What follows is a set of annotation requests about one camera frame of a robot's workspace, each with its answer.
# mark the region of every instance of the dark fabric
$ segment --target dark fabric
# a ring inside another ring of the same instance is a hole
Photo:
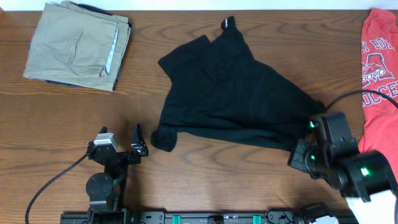
[[[171,151],[178,132],[291,150],[308,132],[318,103],[254,59],[234,17],[212,43],[205,35],[159,60],[172,81],[151,143]]]

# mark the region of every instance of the wood grain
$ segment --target wood grain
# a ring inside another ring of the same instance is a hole
[[[329,103],[360,89],[361,26],[368,11],[117,11],[134,30],[113,93],[52,85],[22,77],[41,12],[8,12],[0,23],[0,223],[23,223],[34,194],[85,152],[102,126],[129,150],[134,123],[149,142],[171,82],[157,61],[235,15],[254,57],[312,97]],[[344,111],[360,138],[360,96],[333,107]],[[126,206],[169,211],[265,210],[324,201],[347,208],[322,180],[287,167],[288,152],[178,135],[172,153],[150,146],[131,167]],[[31,223],[59,223],[60,214],[85,211],[87,179],[103,168],[83,161],[34,204]]]

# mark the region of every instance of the folded gray cloth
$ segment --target folded gray cloth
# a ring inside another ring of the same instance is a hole
[[[64,1],[46,4],[24,77],[112,91],[130,36],[128,18]]]

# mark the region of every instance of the red shirt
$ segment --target red shirt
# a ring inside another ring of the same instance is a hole
[[[392,12],[372,9],[362,28],[362,89],[398,98],[398,28]],[[398,176],[398,109],[383,97],[363,93],[364,134],[361,152],[377,150]]]

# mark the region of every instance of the green light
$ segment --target green light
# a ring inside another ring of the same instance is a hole
[[[315,128],[315,125],[312,123],[312,121],[310,121],[310,128]]]
[[[361,168],[362,175],[366,177],[367,175],[371,175],[370,171],[366,167]]]

